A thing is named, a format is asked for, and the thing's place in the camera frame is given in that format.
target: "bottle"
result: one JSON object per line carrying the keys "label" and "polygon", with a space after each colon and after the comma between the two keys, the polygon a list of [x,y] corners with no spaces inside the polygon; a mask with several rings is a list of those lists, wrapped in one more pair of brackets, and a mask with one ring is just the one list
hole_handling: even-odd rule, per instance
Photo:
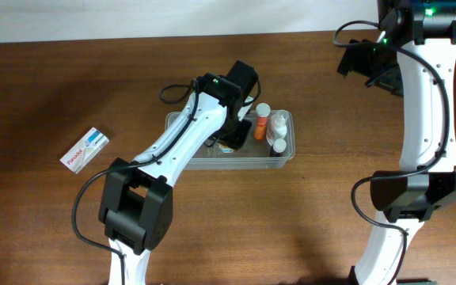
{"label": "bottle", "polygon": [[273,146],[276,139],[284,139],[287,133],[286,121],[289,119],[287,111],[279,110],[270,117],[267,127],[267,141]]}
{"label": "bottle", "polygon": [[266,103],[259,103],[256,107],[256,129],[254,129],[254,138],[262,139],[265,136],[267,127],[267,117],[270,114],[270,106]]}
{"label": "bottle", "polygon": [[276,139],[274,145],[270,149],[269,157],[271,158],[278,158],[282,157],[284,154],[284,150],[286,149],[286,141],[284,139]]}

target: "white bottle cap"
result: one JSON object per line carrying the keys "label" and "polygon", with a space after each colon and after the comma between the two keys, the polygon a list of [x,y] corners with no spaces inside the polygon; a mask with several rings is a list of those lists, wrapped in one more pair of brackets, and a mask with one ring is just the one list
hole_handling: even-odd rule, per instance
{"label": "white bottle cap", "polygon": [[270,106],[267,103],[259,103],[256,107],[256,114],[260,117],[267,117],[270,114]]}
{"label": "white bottle cap", "polygon": [[274,124],[276,127],[284,127],[286,125],[286,121],[288,120],[288,112],[284,110],[279,110],[275,114],[274,117]]}
{"label": "white bottle cap", "polygon": [[282,153],[286,149],[286,141],[284,139],[276,139],[272,148],[278,154]]}

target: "green led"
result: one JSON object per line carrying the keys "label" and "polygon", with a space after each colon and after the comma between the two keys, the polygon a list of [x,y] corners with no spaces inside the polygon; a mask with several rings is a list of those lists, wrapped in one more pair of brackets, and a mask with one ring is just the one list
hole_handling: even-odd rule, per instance
{"label": "green led", "polygon": [[425,15],[432,17],[434,15],[434,10],[433,9],[425,9]]}

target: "wood grain surface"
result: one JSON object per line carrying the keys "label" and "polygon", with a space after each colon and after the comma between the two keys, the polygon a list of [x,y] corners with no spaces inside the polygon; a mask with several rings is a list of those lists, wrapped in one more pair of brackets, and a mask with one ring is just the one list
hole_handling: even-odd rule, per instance
{"label": "wood grain surface", "polygon": [[[374,32],[347,32],[374,38]],[[294,116],[296,156],[283,169],[184,171],[174,218],[153,251],[151,284],[323,284],[345,277],[371,226],[351,186],[398,169],[402,99],[336,73],[331,32],[0,44],[0,285],[106,284],[107,252],[71,229],[74,197],[113,159],[131,160],[182,105],[161,87],[236,59],[260,74],[260,101]],[[456,120],[456,75],[455,75]],[[78,174],[59,158],[89,127],[111,142]],[[85,194],[80,230],[108,243],[97,221],[102,181]],[[359,201],[373,211],[367,188]],[[406,254],[400,279],[456,284],[456,203],[437,211]]]}

